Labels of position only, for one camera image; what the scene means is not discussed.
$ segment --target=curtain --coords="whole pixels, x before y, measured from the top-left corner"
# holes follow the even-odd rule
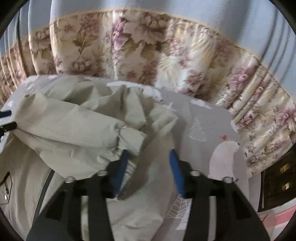
[[[0,102],[33,74],[127,80],[199,98],[229,110],[249,177],[295,143],[296,106],[260,58],[195,20],[141,8],[76,12],[1,39]]]

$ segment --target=crumpled cloth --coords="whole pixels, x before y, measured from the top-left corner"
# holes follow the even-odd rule
[[[156,137],[168,134],[177,120],[142,92],[138,87],[107,87],[61,76],[46,94],[25,96],[13,133],[64,178],[91,177],[118,160],[123,150],[129,151],[123,195],[141,152]]]

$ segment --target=floral curtain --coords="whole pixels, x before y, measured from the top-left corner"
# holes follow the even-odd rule
[[[139,8],[55,19],[1,57],[1,104],[27,76],[56,73],[152,85],[228,109],[250,177],[295,143],[296,107],[275,77],[254,54],[193,20]]]

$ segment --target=metal screw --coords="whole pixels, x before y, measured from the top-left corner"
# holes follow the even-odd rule
[[[106,170],[100,170],[100,171],[98,171],[97,175],[99,177],[107,176],[108,172]]]
[[[197,170],[193,170],[190,172],[190,175],[194,176],[194,177],[198,177],[201,175],[201,172],[200,171],[197,171]]]
[[[66,183],[72,183],[75,181],[75,178],[74,177],[67,177],[66,178]]]
[[[233,183],[233,178],[232,177],[224,177],[223,182],[225,182],[225,183]]]

